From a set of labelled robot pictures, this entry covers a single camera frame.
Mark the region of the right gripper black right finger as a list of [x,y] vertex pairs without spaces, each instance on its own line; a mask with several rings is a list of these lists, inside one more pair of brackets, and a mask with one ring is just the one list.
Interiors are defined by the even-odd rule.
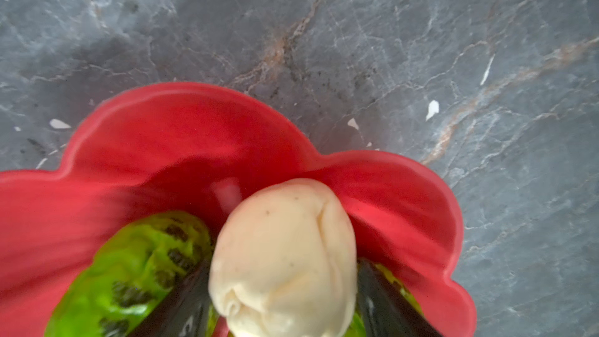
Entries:
[[359,260],[357,303],[367,336],[441,337],[371,261]]

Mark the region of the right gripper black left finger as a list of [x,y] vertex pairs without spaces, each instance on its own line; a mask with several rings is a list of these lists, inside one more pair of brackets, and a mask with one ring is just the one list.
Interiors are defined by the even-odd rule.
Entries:
[[129,337],[205,336],[209,307],[210,263],[201,261],[164,298]]

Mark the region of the green fake lime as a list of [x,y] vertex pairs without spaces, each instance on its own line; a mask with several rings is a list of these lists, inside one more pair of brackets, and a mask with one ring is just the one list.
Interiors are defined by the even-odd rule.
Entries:
[[[373,265],[377,270],[385,276],[386,280],[394,287],[397,293],[400,293],[402,297],[412,306],[414,310],[420,315],[424,316],[421,306],[418,304],[416,297],[405,287],[400,279],[397,279],[394,274],[380,263],[374,262]],[[360,313],[358,303],[356,303],[356,309],[353,315],[353,319],[347,329],[345,337],[366,337],[366,329],[363,323],[363,318]]]

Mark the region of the green fake kiwi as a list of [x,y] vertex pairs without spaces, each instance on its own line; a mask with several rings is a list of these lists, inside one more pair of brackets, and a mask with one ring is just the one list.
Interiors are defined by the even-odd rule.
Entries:
[[213,252],[208,227],[189,213],[163,212],[131,222],[74,279],[44,334],[126,336]]

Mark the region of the cream fake fruit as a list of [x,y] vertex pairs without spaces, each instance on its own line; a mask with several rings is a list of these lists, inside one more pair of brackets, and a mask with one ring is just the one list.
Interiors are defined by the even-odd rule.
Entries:
[[325,184],[292,179],[239,204],[218,234],[208,290],[235,336],[341,336],[357,299],[357,242]]

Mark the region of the red flower-shaped bowl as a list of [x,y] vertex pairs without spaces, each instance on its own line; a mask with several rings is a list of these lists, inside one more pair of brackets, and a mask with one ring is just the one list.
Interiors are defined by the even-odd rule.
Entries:
[[55,171],[1,174],[1,334],[43,335],[67,287],[127,223],[179,210],[218,232],[240,201],[297,178],[335,192],[360,257],[393,271],[442,335],[474,334],[475,303],[452,280],[463,216],[437,174],[384,151],[320,154],[260,101],[191,82],[101,104]]

